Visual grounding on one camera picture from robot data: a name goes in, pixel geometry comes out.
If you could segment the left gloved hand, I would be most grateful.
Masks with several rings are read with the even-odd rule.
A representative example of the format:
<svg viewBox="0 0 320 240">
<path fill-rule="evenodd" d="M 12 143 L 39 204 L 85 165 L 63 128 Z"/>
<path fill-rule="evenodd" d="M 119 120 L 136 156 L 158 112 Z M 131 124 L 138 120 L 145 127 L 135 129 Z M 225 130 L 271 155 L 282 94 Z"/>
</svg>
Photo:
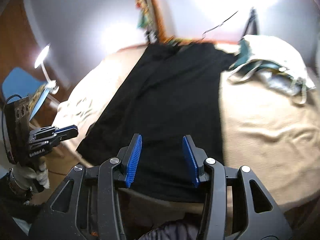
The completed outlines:
<svg viewBox="0 0 320 240">
<path fill-rule="evenodd" d="M 35 161 L 35 168 L 21 166 L 17 163 L 10 171 L 10 182 L 18 191 L 31 190 L 40 193 L 50 188 L 46 158 L 40 157 Z"/>
</svg>

